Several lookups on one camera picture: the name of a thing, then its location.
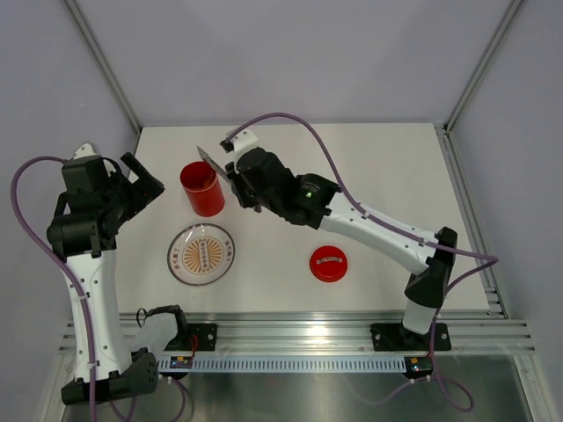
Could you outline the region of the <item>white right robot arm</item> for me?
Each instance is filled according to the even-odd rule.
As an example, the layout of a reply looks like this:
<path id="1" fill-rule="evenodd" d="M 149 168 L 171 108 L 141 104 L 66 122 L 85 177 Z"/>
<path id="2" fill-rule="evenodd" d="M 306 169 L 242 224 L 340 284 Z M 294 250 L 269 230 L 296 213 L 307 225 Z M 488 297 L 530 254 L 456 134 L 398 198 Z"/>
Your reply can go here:
<path id="1" fill-rule="evenodd" d="M 261 147 L 236 153 L 224 168 L 203 149 L 198 152 L 200 160 L 179 174 L 198 215 L 218 212 L 224 179 L 243 208 L 267 209 L 293 225 L 335 233 L 384 254 L 410 273 L 406 310 L 398 328 L 401 342 L 419 348 L 433 340 L 435 316 L 455 263 L 455 230 L 444 227 L 432 233 L 408 228 L 349 199 L 342 184 L 313 173 L 294 175 L 277 155 Z"/>

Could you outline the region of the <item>red round lid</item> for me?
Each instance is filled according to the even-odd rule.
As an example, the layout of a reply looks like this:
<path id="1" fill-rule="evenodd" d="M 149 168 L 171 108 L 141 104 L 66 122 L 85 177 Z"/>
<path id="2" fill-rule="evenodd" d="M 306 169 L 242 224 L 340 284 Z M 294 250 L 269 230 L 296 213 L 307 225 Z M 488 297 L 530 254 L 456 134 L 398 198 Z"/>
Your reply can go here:
<path id="1" fill-rule="evenodd" d="M 323 245 L 311 254 L 309 267 L 317 280 L 334 283 L 347 274 L 347 256 L 343 250 L 336 246 Z"/>

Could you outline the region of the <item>stainless steel tongs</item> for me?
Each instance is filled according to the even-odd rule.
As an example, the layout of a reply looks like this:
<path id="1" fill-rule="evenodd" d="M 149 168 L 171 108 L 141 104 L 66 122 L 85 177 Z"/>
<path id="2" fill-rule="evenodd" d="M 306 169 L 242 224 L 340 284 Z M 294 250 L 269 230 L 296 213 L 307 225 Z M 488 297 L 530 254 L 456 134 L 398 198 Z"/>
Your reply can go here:
<path id="1" fill-rule="evenodd" d="M 242 176 L 236 172 L 233 162 L 221 166 L 201 147 L 197 147 L 197 151 L 200 158 L 209 164 L 212 169 L 228 183 L 241 208 L 250 208 L 256 213 L 261 212 L 261 205 L 257 201 L 255 194 Z"/>

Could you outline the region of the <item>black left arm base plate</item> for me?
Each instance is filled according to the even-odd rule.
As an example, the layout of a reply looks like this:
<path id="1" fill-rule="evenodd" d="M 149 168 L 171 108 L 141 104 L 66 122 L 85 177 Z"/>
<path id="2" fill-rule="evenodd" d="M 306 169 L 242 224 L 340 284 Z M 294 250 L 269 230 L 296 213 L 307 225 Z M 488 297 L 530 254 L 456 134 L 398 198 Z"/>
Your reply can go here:
<path id="1" fill-rule="evenodd" d="M 188 324 L 186 332 L 180 333 L 165 348 L 166 352 L 214 352 L 217 341 L 217 324 Z"/>

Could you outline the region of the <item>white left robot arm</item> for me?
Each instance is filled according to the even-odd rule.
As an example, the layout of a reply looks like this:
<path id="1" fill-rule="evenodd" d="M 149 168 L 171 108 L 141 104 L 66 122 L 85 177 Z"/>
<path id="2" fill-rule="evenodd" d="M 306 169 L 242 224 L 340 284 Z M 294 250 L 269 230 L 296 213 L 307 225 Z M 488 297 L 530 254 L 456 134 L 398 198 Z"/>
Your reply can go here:
<path id="1" fill-rule="evenodd" d="M 47 229 L 49 252 L 62 267 L 75 325 L 77 363 L 61 391 L 66 405 L 102 404 L 150 394 L 157 387 L 157 358 L 190 339 L 178 305 L 148 311 L 131 343 L 122 334 L 115 274 L 121 226 L 160 196 L 164 185 L 130 153 L 121 157 L 137 179 L 100 155 L 62 166 L 65 190 Z"/>

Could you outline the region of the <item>orange fried chicken wing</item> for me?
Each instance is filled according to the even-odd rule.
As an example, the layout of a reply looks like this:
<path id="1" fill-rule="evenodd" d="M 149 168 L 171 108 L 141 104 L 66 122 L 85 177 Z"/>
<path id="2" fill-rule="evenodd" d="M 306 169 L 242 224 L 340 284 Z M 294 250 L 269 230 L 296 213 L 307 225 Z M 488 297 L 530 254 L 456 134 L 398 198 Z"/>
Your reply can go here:
<path id="1" fill-rule="evenodd" d="M 194 180 L 193 189 L 196 192 L 201 192 L 209 189 L 216 181 L 216 174 L 214 172 L 207 173 L 206 175 L 199 175 Z"/>

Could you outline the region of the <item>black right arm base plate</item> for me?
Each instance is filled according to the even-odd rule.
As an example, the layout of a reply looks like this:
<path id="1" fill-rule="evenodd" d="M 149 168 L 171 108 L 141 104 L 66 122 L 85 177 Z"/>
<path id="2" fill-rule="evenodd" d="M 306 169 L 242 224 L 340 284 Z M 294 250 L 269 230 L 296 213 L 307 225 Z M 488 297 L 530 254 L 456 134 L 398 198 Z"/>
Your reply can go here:
<path id="1" fill-rule="evenodd" d="M 429 352 L 430 332 L 417 334 L 405 329 L 402 323 L 380 323 L 369 327 L 375 352 Z M 448 326 L 437 323 L 434 350 L 448 352 L 452 349 Z"/>

